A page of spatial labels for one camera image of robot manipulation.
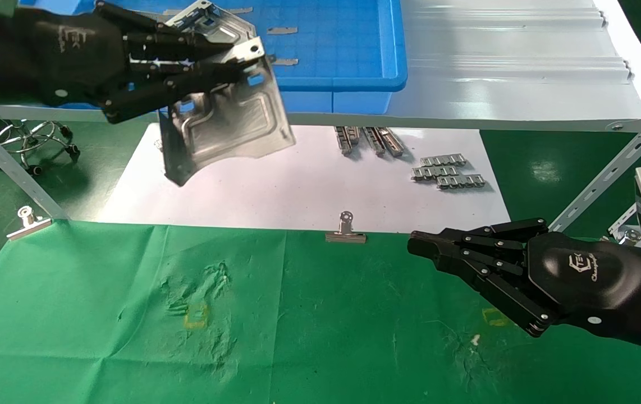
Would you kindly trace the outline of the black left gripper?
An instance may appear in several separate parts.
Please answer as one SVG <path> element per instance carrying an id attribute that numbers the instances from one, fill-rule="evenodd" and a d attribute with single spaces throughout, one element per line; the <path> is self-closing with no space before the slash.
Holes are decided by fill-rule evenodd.
<path id="1" fill-rule="evenodd" d="M 229 51 L 202 34 L 182 31 L 106 1 L 81 15 L 18 8 L 11 18 L 11 102 L 100 103 L 109 123 L 126 122 L 238 84 L 259 57 L 212 62 Z M 149 61 L 191 62 L 189 66 Z"/>

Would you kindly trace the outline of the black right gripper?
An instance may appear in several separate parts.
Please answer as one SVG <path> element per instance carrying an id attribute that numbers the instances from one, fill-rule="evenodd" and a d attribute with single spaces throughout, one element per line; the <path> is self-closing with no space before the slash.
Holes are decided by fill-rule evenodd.
<path id="1" fill-rule="evenodd" d="M 641 290 L 641 248 L 547 232 L 544 218 L 470 230 L 413 231 L 408 253 L 428 258 L 437 271 L 460 278 L 538 338 L 556 316 L 523 289 L 523 271 L 514 264 L 526 253 L 529 281 L 552 301 L 561 324 L 585 328 L 598 337 L 625 337 L 631 319 L 628 305 Z"/>

